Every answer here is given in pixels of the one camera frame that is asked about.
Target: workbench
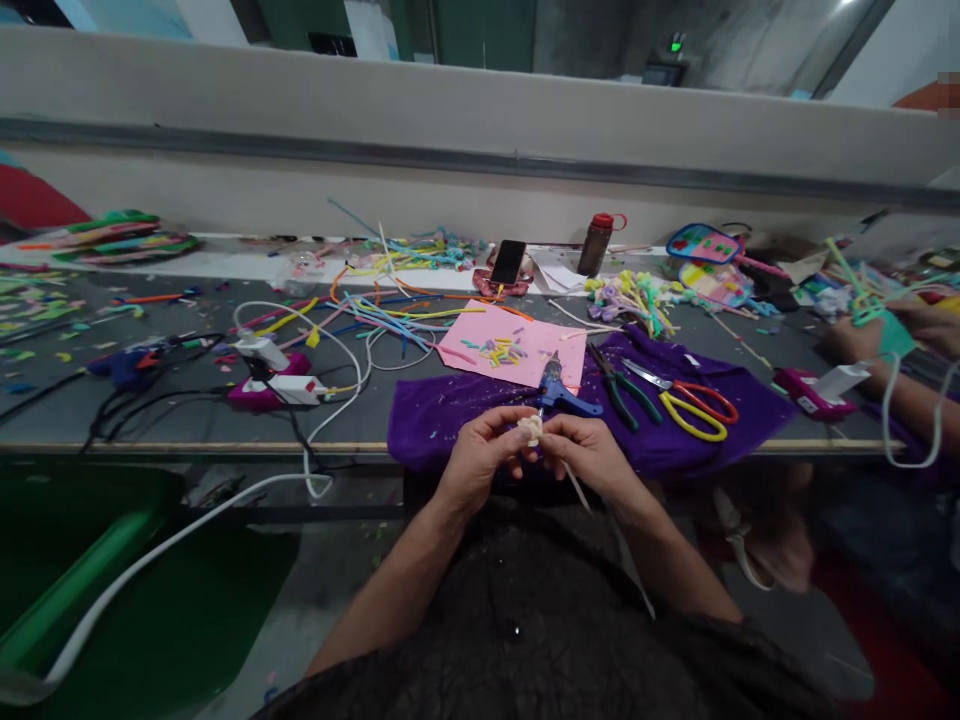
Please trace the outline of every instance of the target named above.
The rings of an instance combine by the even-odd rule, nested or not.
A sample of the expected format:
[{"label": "workbench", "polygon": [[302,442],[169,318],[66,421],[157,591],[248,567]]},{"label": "workbench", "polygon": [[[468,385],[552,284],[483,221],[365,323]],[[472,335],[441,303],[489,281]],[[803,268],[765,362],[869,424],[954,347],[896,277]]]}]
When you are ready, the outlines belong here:
[{"label": "workbench", "polygon": [[[114,297],[124,293],[155,296],[197,286],[203,294],[195,298],[194,306],[186,303],[144,305],[146,314],[142,318],[136,319],[132,313],[123,313],[116,320],[95,325],[67,340],[61,340],[60,334],[70,328],[8,346],[9,350],[32,351],[36,356],[21,361],[13,361],[9,354],[0,358],[4,375],[19,373],[15,378],[0,378],[2,382],[29,382],[42,388],[106,352],[115,352],[149,338],[191,331],[227,332],[233,327],[234,308],[243,302],[266,300],[282,303],[287,299],[273,292],[262,281],[231,280],[229,287],[218,290],[222,281],[210,278],[81,273],[76,277],[68,276],[66,282],[65,287],[57,290],[65,292],[71,299],[82,299],[87,303],[83,311],[75,313],[77,322],[82,322],[88,311],[106,307]],[[358,292],[356,287],[341,287],[348,292]],[[325,296],[328,291],[328,286],[320,286],[314,294]],[[430,311],[462,307],[463,302],[432,300]],[[560,298],[559,302],[576,316],[586,318],[586,298],[566,297]],[[575,326],[572,320],[547,304],[540,295],[511,298],[508,304],[541,320]],[[246,322],[269,311],[270,308],[266,307],[249,308],[244,311],[242,320]],[[317,311],[312,313],[314,318],[325,316]],[[724,314],[723,320],[775,366],[802,367],[817,374],[823,374],[830,368],[814,350],[816,338],[803,330],[804,326],[814,322],[803,311],[787,316],[782,331],[777,335],[756,332],[757,327],[769,326],[769,322],[752,321],[730,314]],[[772,373],[745,352],[733,337],[702,310],[679,306],[671,312],[671,321],[681,327],[676,340],[693,352],[747,367],[762,382],[769,383]],[[326,329],[333,332],[353,322],[352,318],[343,314]],[[289,323],[279,331],[279,341],[294,337],[303,325],[296,320]],[[357,332],[360,331],[348,332],[341,335],[340,339],[356,353],[361,368],[365,368],[364,342],[355,338]],[[594,339],[602,341],[603,337]],[[117,345],[109,350],[96,347],[110,342]],[[62,358],[57,357],[57,353],[64,352],[72,356],[70,362],[63,362]],[[305,352],[313,360],[314,374],[327,386],[354,384],[356,373],[353,365],[334,343],[324,339],[315,350],[306,349]],[[373,348],[374,360],[388,367],[411,362],[419,354],[419,349],[411,344],[406,358],[401,359],[400,340],[393,336],[384,336]],[[247,377],[242,364],[233,365],[229,372],[224,372],[223,366],[214,364],[213,360],[214,357],[208,355],[167,373],[144,400],[176,390],[207,389],[230,382],[240,384]],[[327,456],[353,457],[358,461],[388,461],[387,424],[396,382],[454,372],[457,371],[447,368],[436,352],[422,363],[405,370],[374,370],[360,397],[317,437],[314,443],[316,451]],[[75,456],[87,436],[97,407],[111,391],[108,380],[84,377],[40,400],[0,426],[0,454],[7,460]],[[28,396],[0,395],[0,412],[25,397]],[[347,397],[350,394],[340,395],[340,398]],[[852,399],[859,402],[856,396]],[[297,410],[295,415],[304,434],[308,434],[336,408],[336,404],[321,405],[309,410]],[[784,459],[804,456],[862,458],[881,456],[882,453],[879,424],[858,412],[835,428],[799,414],[775,437],[765,442],[757,455]],[[301,446],[293,436],[286,412],[254,415],[235,409],[224,401],[182,396],[161,401],[131,421],[116,442],[98,442],[83,457],[97,462],[213,463],[244,460],[262,462],[265,459],[290,461],[300,456]]]}]

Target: red-handled scissors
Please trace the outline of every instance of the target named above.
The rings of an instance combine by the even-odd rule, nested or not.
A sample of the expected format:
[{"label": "red-handled scissors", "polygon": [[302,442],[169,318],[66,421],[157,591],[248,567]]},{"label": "red-handled scissors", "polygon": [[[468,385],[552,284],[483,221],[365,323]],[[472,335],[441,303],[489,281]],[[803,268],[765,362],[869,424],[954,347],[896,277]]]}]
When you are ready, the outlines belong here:
[{"label": "red-handled scissors", "polygon": [[[649,370],[640,367],[630,360],[623,360],[623,365],[628,370],[636,373],[647,382],[652,383],[660,388],[662,391],[660,393],[660,401],[667,409],[667,413],[669,413],[670,417],[673,418],[677,425],[694,437],[698,437],[701,440],[706,440],[707,442],[723,442],[727,439],[727,428],[725,426],[733,425],[740,419],[740,413],[737,412],[737,409],[733,406],[733,404],[716,390],[704,387],[703,385],[684,382],[683,380],[664,380],[663,378],[654,375]],[[689,402],[685,402],[680,398],[674,397],[670,394],[670,390],[677,391]],[[724,415],[717,410],[714,410],[712,407],[710,407],[710,405],[704,402],[701,397],[698,397],[698,395],[701,397],[707,396],[716,400],[726,411],[726,414]],[[700,418],[714,428],[716,432],[711,435],[703,432],[699,428],[694,427],[680,416],[680,413],[677,411],[678,407]]]}]

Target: green-handled pliers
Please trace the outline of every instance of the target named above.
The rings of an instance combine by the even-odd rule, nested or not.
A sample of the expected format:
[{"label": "green-handled pliers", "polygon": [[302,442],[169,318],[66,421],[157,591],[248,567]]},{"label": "green-handled pliers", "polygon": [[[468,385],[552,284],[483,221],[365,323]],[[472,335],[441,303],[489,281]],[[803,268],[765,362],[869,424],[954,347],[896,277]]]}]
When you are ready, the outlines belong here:
[{"label": "green-handled pliers", "polygon": [[647,414],[647,417],[653,421],[654,425],[663,423],[663,416],[660,414],[660,411],[657,410],[653,401],[646,396],[643,390],[630,382],[622,372],[616,370],[613,365],[610,364],[610,361],[603,356],[603,353],[597,349],[596,345],[588,343],[587,351],[593,357],[597,363],[597,367],[603,374],[603,384],[606,386],[610,400],[613,402],[614,410],[617,411],[617,415],[620,416],[620,419],[623,420],[630,432],[639,430],[640,423],[637,422],[637,419],[623,402],[623,396],[620,395],[620,388],[623,388],[628,395],[640,403],[640,407],[643,408],[643,411]]}]

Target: concrete floor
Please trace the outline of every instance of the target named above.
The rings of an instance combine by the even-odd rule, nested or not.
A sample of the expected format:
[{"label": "concrete floor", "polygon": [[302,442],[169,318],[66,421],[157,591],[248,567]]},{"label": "concrete floor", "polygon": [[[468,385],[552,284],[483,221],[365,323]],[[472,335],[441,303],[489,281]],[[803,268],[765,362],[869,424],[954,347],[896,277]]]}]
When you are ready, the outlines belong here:
[{"label": "concrete floor", "polygon": [[[287,471],[295,472],[276,466],[218,466],[203,478],[194,496],[231,473],[259,479]],[[381,503],[401,496],[399,469],[394,466],[357,468],[340,475],[341,481],[324,498],[324,503]],[[302,485],[284,483],[263,504],[302,503],[305,495]],[[688,518],[675,520],[684,535],[695,542],[693,523]],[[263,528],[265,532],[275,529]],[[195,715],[197,720],[248,717],[295,684],[337,618],[370,577],[377,560],[399,538],[403,524],[317,523],[301,526],[300,530],[297,560],[240,674],[220,697]],[[626,569],[636,579],[632,565]],[[782,589],[764,593],[753,588],[736,565],[721,565],[719,572],[744,612],[797,657],[831,695],[842,700],[872,696],[874,679],[870,667],[823,593],[814,590],[799,596]]]}]

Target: red bottle cap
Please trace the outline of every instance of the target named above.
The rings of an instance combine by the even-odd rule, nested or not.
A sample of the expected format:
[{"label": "red bottle cap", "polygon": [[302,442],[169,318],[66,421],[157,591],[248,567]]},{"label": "red bottle cap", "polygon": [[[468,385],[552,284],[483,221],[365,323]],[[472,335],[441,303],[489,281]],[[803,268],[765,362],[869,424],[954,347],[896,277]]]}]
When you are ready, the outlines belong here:
[{"label": "red bottle cap", "polygon": [[[618,228],[613,226],[613,219],[615,217],[623,218],[623,225]],[[597,213],[593,216],[593,222],[590,223],[590,225],[601,230],[612,230],[613,232],[617,232],[618,230],[623,230],[627,226],[627,216],[621,215],[620,213],[617,213],[616,215],[610,215],[609,213]]]},{"label": "red bottle cap", "polygon": [[613,215],[607,213],[597,213],[593,216],[593,222],[590,223],[599,228],[613,228]]}]

